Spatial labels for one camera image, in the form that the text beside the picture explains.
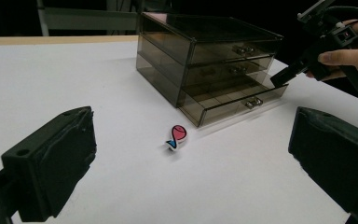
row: dark background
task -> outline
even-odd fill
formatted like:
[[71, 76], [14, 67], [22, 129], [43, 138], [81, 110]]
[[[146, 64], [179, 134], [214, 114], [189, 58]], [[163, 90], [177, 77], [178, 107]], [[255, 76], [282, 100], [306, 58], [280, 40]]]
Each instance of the dark background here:
[[[228, 16], [249, 22], [284, 36], [276, 59], [290, 64], [315, 37], [302, 29], [296, 19], [317, 0], [171, 0], [174, 12], [180, 14]], [[106, 9], [104, 0], [44, 0], [46, 7]], [[358, 7], [358, 1], [336, 0], [332, 6]], [[106, 35], [106, 31], [49, 31], [50, 35]], [[36, 9], [36, 0], [0, 0], [0, 36], [42, 35]], [[358, 97], [358, 93], [346, 78], [326, 81], [327, 84]]]

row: transparent plastic box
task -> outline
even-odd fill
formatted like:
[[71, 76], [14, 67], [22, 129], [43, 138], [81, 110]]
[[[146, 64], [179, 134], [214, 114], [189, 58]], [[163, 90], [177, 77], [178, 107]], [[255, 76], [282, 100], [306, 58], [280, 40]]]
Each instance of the transparent plastic box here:
[[136, 68], [197, 126], [280, 98], [267, 71], [282, 36], [244, 21], [144, 12]]

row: plastic drawer organizer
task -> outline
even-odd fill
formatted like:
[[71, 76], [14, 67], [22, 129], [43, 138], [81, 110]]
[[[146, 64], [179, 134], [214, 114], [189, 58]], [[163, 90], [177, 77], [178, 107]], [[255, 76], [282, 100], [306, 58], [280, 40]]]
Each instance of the plastic drawer organizer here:
[[267, 74], [282, 39], [233, 18], [144, 12], [136, 68], [199, 127], [283, 95]]

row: white table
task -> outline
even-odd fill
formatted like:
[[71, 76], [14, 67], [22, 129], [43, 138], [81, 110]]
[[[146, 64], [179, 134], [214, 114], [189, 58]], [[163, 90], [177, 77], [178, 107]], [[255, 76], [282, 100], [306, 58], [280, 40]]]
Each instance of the white table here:
[[[61, 112], [94, 111], [97, 158], [47, 223], [342, 224], [349, 217], [288, 143], [298, 106], [358, 127], [357, 98], [301, 75], [269, 107], [197, 129], [136, 71], [136, 38], [74, 43], [0, 42], [0, 156]], [[274, 61], [269, 73], [284, 67]], [[164, 142], [176, 124], [188, 139], [169, 154]], [[21, 223], [18, 214], [13, 221]]]

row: white tabletop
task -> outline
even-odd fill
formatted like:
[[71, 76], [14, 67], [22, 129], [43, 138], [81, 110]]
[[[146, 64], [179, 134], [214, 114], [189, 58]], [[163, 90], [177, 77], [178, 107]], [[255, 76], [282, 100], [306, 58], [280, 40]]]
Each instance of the white tabletop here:
[[[345, 223], [349, 214], [288, 144], [298, 106], [358, 127], [358, 99], [300, 75], [276, 103], [197, 129], [136, 71], [136, 48], [133, 40], [0, 46], [0, 156], [61, 112], [94, 111], [96, 160], [47, 223]], [[284, 67], [274, 61], [269, 73]], [[176, 124], [188, 138], [169, 154]]]

